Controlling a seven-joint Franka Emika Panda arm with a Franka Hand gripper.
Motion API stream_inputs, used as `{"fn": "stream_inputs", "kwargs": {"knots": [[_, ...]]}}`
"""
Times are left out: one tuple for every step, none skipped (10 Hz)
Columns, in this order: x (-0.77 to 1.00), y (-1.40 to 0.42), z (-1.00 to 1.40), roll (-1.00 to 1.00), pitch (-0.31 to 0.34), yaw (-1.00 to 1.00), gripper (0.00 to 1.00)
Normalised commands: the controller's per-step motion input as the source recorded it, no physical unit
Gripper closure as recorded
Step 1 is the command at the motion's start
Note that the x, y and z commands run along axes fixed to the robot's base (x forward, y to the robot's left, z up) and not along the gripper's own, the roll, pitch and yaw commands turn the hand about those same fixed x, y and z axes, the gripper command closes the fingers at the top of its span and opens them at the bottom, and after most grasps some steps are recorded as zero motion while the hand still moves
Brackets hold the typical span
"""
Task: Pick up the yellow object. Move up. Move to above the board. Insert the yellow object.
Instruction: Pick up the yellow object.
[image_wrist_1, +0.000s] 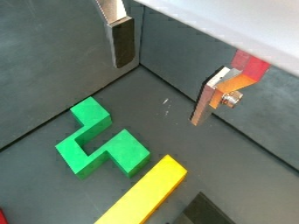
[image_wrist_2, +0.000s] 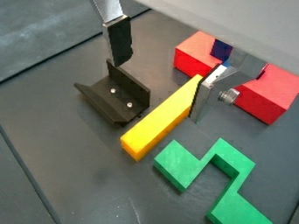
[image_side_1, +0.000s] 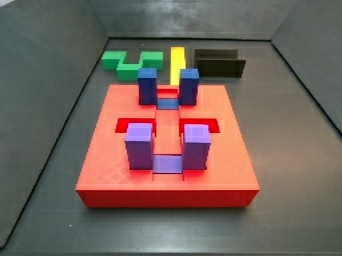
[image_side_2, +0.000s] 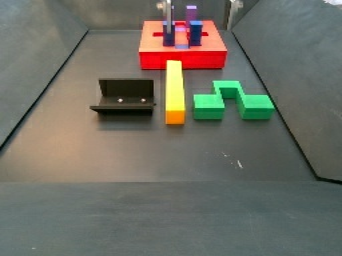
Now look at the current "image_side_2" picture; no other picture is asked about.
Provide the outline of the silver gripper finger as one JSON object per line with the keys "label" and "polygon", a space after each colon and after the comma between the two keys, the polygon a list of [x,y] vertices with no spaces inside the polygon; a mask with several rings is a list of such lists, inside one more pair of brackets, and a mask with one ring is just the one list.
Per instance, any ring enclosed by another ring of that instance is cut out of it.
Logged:
{"label": "silver gripper finger", "polygon": [[243,8],[243,1],[242,0],[230,0],[227,29],[232,28],[234,20],[236,18],[238,12],[242,8]]}
{"label": "silver gripper finger", "polygon": [[172,33],[172,11],[173,11],[173,5],[172,5],[172,0],[160,0],[156,3],[156,8],[163,11],[164,15],[164,21],[165,21],[165,26],[167,26],[167,33]]}

